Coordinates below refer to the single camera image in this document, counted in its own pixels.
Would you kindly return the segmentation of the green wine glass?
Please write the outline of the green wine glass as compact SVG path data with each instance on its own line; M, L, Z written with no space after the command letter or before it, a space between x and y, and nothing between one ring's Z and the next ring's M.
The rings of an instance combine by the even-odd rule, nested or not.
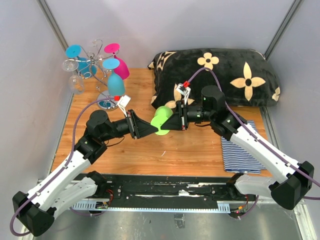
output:
M156 109L154 117L150 122L153 127L158 129L158 131L155 132L156 135L163 136L169 133L169 130L162 130L161 126L171 117L172 114L172 109L167 106L160 106Z

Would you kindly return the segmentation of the light blue wine glass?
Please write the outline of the light blue wine glass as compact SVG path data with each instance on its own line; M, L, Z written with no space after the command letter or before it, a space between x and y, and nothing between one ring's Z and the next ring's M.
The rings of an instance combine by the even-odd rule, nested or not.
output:
M115 72L116 68L120 65L120 61L116 58L105 59L102 66L111 70L111 74L107 80L108 92L111 96L122 96L125 94L125 85L123 79Z

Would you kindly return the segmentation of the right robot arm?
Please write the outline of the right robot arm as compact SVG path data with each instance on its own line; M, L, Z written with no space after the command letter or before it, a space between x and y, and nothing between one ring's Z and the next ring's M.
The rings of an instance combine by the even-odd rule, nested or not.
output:
M273 199L287 210L293 210L312 185L314 166L300 163L281 152L255 131L248 122L227 106L225 95L215 85L201 90L200 107L189 106L191 89L178 84L176 91L182 99L176 102L175 112L161 125L162 130L187 130L189 123L208 122L220 137L238 145L260 162L272 177L256 177L236 173L228 182L226 193L232 200L243 195L264 196Z

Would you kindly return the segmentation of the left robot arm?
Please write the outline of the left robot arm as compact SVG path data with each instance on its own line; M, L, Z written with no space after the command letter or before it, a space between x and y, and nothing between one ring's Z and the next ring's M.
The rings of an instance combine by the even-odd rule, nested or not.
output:
M67 187L107 150L106 141L127 134L140 139L157 131L157 127L139 118L133 110L128 110L125 117L117 121L110 121L106 111L95 110L86 122L83 136L72 143L68 157L28 192L18 191L13 196L15 213L12 220L18 219L33 236L42 235L75 203L90 196L101 198L107 193L106 181L95 171Z

